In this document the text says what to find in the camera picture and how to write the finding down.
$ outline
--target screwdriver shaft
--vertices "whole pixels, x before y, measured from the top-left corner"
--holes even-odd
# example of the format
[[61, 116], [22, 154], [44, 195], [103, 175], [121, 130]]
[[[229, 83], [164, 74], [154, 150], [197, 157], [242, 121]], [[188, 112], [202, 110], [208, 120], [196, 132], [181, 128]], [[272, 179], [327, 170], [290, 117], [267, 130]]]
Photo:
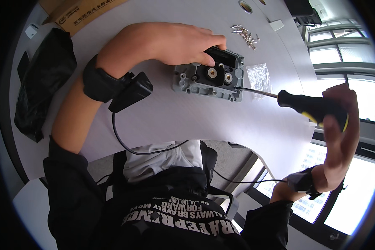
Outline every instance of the screwdriver shaft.
[[262, 94], [262, 95], [265, 95], [265, 96], [270, 96], [270, 97], [277, 98], [277, 95], [271, 94], [271, 93], [267, 93], [267, 92], [264, 92], [264, 91], [252, 90], [251, 88], [244, 88], [244, 87], [238, 87], [238, 86], [236, 86], [235, 88], [241, 89], [241, 90], [245, 90], [245, 91], [249, 91], [249, 92], [253, 92], [253, 93], [257, 93], [257, 94]]

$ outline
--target hand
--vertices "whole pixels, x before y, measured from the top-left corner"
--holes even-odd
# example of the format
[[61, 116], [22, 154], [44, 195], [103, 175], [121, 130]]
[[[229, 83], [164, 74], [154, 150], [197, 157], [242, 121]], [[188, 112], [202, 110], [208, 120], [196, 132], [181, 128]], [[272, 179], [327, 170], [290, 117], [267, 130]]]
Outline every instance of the hand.
[[335, 190], [346, 176], [347, 170], [360, 139], [360, 118], [358, 115], [357, 94], [346, 83], [330, 87], [322, 95], [331, 98], [349, 113], [349, 123], [344, 133], [340, 132], [334, 116], [325, 116], [324, 137], [326, 159], [316, 166], [311, 174], [318, 192]]
[[131, 68], [149, 59], [169, 65], [197, 62], [214, 66], [213, 58], [203, 52], [211, 46], [225, 50], [225, 36], [213, 35], [209, 29], [186, 24], [131, 24], [121, 30], [100, 51], [96, 67], [103, 68], [115, 78], [120, 78], [126, 72], [120, 71], [119, 68]]

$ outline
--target screwdriver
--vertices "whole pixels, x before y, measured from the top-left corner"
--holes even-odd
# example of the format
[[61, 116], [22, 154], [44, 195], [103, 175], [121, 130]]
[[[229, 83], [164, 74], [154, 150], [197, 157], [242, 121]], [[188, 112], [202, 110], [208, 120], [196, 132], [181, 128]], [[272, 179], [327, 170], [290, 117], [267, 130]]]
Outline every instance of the screwdriver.
[[235, 86], [235, 88], [274, 97], [280, 107], [293, 108], [295, 111], [308, 117], [313, 123], [316, 123], [320, 127], [324, 126], [322, 121], [324, 120], [324, 117], [329, 114], [335, 116], [340, 131], [342, 132], [346, 130], [347, 123], [349, 122], [349, 113], [332, 99], [305, 95], [292, 95], [285, 90], [281, 90], [278, 95], [275, 95], [250, 88], [238, 86]]

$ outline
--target wrist-mounted device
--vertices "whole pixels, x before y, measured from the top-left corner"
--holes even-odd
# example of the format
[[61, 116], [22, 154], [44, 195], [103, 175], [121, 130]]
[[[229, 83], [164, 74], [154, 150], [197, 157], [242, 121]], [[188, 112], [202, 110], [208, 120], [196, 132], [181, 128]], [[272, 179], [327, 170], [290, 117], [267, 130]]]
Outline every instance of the wrist-mounted device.
[[97, 55], [86, 65], [82, 78], [84, 93], [93, 100], [107, 103], [113, 101], [108, 108], [117, 113], [126, 107], [146, 98], [153, 92], [144, 72], [140, 72], [135, 78], [133, 73], [126, 73], [117, 79], [107, 74], [102, 68], [96, 68]]
[[314, 187], [313, 178], [311, 171], [315, 166], [307, 168], [298, 173], [290, 174], [286, 177], [288, 181], [288, 186], [295, 192], [306, 193], [310, 195], [310, 200], [314, 200], [322, 193], [317, 192]]

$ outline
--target black bag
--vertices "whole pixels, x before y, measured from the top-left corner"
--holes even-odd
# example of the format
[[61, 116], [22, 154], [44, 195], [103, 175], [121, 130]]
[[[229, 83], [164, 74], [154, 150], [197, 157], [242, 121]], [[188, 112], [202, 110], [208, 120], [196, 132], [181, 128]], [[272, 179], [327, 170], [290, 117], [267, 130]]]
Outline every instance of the black bag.
[[76, 68], [72, 48], [70, 33], [53, 28], [36, 50], [25, 74], [20, 74], [14, 123], [35, 142], [43, 138], [41, 128], [54, 93]]

